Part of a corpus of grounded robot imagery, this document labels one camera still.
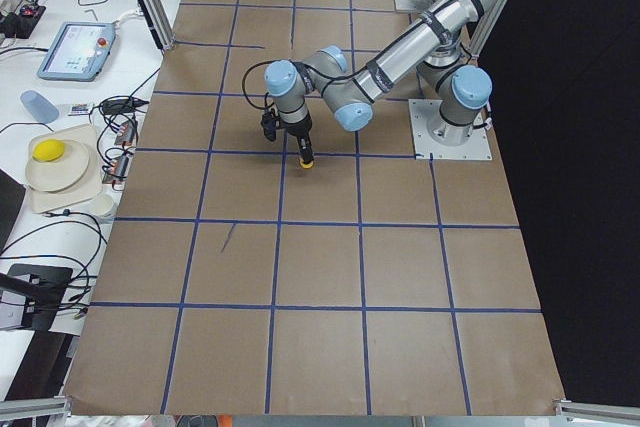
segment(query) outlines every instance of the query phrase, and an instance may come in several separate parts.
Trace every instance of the black wall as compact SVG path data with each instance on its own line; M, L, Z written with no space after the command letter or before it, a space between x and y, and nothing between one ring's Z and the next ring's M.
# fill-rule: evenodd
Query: black wall
M509 0L481 55L568 399L640 406L640 0Z

